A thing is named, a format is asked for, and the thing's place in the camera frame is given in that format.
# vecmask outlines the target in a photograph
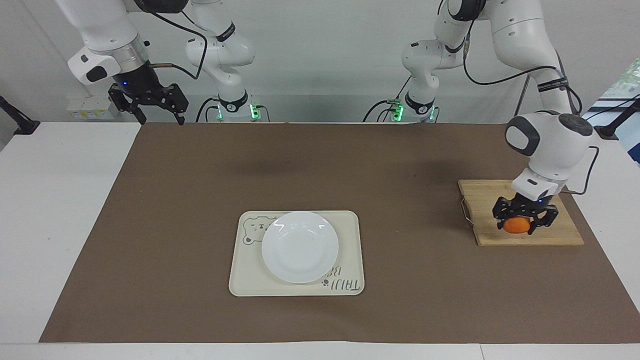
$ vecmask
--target white plate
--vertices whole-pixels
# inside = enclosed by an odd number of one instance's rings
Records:
[[[284,281],[306,284],[324,276],[338,258],[338,235],[318,214],[297,211],[274,221],[262,239],[267,268]]]

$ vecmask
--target orange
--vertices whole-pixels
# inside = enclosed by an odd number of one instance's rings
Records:
[[[529,218],[515,217],[504,222],[503,229],[509,234],[524,234],[531,228]]]

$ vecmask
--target white backdrop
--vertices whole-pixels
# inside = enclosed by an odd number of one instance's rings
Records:
[[[410,42],[433,38],[438,0],[228,0],[238,30],[257,48],[255,63],[240,68],[246,86],[279,121],[359,121],[378,99],[395,96],[408,76],[400,54]],[[552,42],[563,57],[572,87],[586,106],[640,56],[636,0],[542,0]],[[184,56],[192,35],[145,13],[130,14],[152,61],[193,69]],[[187,24],[180,15],[171,19]],[[0,9],[0,94],[27,114],[46,121],[70,120],[68,97],[105,95],[109,81],[89,88],[69,72],[66,59],[83,44],[79,33],[51,0],[4,0]],[[493,53],[488,23],[477,23],[468,59],[481,80],[513,74]],[[173,69],[158,70],[164,84],[176,82],[191,101],[189,120],[207,94],[198,82]],[[462,69],[439,72],[441,121],[506,122],[524,79],[476,86]],[[532,86],[523,111],[538,110]],[[150,121],[172,121],[147,111]],[[6,138],[0,117],[0,141]]]

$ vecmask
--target table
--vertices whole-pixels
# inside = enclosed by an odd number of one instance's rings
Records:
[[[3,357],[634,359],[640,354],[640,345],[37,345],[139,128],[137,124],[45,123],[32,136],[14,138],[0,153]],[[576,201],[637,306],[640,284],[635,279],[640,265],[635,254],[640,253],[640,243],[634,241],[636,230],[629,225],[640,200],[640,189],[633,188],[639,183],[640,170],[619,143],[595,142],[602,149],[602,160],[594,169],[589,193]],[[586,173],[589,161],[586,158],[577,173]],[[577,176],[569,186],[580,190],[582,178]],[[37,225],[30,224],[30,218]]]

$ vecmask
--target brown paper mat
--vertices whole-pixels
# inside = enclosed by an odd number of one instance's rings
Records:
[[[512,179],[504,126],[148,124],[43,342],[638,343],[640,316],[571,197],[583,247],[478,247],[459,179]],[[227,288],[248,210],[358,214],[356,297]]]

